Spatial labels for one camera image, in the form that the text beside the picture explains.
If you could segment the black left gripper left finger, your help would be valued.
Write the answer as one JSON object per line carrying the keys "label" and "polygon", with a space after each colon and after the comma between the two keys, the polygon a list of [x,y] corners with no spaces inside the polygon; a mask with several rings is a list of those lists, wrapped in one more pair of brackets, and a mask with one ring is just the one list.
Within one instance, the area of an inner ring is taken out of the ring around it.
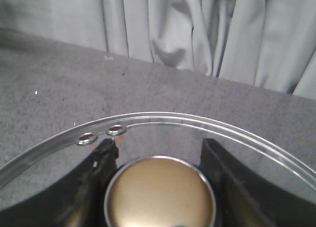
{"label": "black left gripper left finger", "polygon": [[119,150],[104,139],[77,167],[40,193],[0,213],[2,227],[105,227],[104,197]]}

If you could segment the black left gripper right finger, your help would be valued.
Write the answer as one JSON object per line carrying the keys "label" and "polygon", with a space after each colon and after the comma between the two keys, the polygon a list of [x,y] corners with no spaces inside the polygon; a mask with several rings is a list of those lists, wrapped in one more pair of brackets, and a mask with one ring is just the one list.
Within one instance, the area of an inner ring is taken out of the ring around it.
{"label": "black left gripper right finger", "polygon": [[277,187],[204,138],[200,170],[215,192],[217,227],[314,227],[316,206]]}

